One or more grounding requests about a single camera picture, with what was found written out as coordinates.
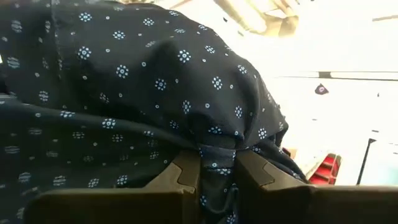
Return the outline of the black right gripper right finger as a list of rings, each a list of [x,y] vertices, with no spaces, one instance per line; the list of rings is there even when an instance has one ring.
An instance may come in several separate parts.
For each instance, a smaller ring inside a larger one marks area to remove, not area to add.
[[[397,223],[397,187],[305,184],[252,151],[236,156],[239,222]]]

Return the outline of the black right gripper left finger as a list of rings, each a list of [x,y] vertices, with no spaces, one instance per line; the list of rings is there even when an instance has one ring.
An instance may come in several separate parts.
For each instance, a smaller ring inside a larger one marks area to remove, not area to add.
[[[146,186],[136,189],[62,189],[35,198],[27,224],[198,223],[200,156],[182,151]]]

